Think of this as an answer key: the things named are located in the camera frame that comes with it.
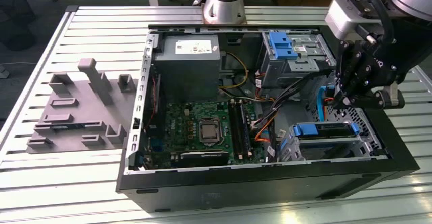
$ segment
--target slotted aluminum table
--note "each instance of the slotted aluminum table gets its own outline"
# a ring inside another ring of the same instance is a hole
[[[323,25],[325,13],[323,7],[247,7],[246,20]],[[25,153],[51,73],[83,78],[77,61],[94,58],[109,79],[119,74],[137,78],[147,24],[201,23],[197,7],[79,7],[65,12],[0,133],[0,222],[432,223],[432,84],[419,68],[399,86],[405,108],[386,112],[421,170],[346,199],[147,214],[114,192],[121,150]]]

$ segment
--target open computer tower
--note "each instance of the open computer tower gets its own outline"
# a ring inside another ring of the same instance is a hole
[[[331,108],[331,40],[150,27],[117,192],[147,212],[201,210],[343,198],[415,171],[385,112]]]

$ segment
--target black mesh trash can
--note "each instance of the black mesh trash can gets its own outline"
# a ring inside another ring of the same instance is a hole
[[[15,22],[2,10],[0,10],[0,42],[10,51],[25,50],[35,43],[26,25]]]
[[[26,0],[0,0],[0,10],[2,10],[18,24],[26,25],[35,19],[35,15]]]

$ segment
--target sticker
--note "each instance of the sticker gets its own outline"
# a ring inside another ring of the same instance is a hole
[[[178,40],[175,54],[210,54],[210,40]]]
[[[294,51],[303,51],[305,52],[303,46],[294,46]]]
[[[271,157],[274,157],[274,149],[273,149],[270,146],[267,146],[267,148],[266,148],[266,152],[269,153],[269,155],[270,155]]]
[[[259,79],[255,79],[254,80],[254,84],[255,84],[255,87],[257,88],[261,88],[261,80]]]
[[[277,133],[277,137],[283,138],[285,134],[286,134],[286,132],[282,129],[279,129],[278,133]]]

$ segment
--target floor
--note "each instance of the floor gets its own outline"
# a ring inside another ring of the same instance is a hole
[[[23,51],[11,52],[0,44],[0,65],[5,67],[10,75],[7,79],[0,79],[0,128],[14,105],[15,99],[26,83],[33,70],[31,64],[37,63],[50,35],[67,5],[85,6],[146,6],[147,0],[27,0],[37,20],[29,25],[31,33],[37,37],[37,43]],[[161,6],[190,5],[193,0],[158,0]],[[243,0],[249,6],[273,6],[271,0]],[[429,76],[432,76],[432,63],[423,63]]]

